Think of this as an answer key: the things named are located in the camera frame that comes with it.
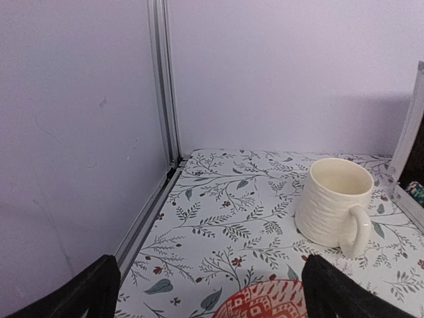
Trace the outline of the cream ribbed ceramic mug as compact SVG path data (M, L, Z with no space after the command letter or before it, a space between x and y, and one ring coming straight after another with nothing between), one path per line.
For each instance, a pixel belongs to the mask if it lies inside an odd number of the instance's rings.
M310 241L339 247L347 258L359 257L372 230L366 211L374 189L372 175L362 166L340 158L312 163L295 225Z

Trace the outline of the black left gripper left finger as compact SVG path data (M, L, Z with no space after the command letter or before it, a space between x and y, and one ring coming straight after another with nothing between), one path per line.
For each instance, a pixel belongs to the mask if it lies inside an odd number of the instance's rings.
M113 255L103 255L56 291L9 317L113 317L121 273Z

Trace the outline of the red patterned bowl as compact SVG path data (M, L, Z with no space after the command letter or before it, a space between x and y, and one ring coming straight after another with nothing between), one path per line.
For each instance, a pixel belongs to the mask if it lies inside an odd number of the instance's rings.
M234 294L214 314L217 318L305 318L303 284L298 280L261 282Z

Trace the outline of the left aluminium frame post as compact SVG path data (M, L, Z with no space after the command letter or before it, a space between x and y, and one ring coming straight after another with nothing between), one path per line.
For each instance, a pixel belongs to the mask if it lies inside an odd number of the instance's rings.
M148 1L156 98L166 160L171 169L182 161L172 69L167 1Z

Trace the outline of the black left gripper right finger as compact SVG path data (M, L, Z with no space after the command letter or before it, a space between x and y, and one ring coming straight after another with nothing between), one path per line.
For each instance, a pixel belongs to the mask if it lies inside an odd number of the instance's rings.
M411 317L362 288L319 255L309 255L302 270L309 317Z

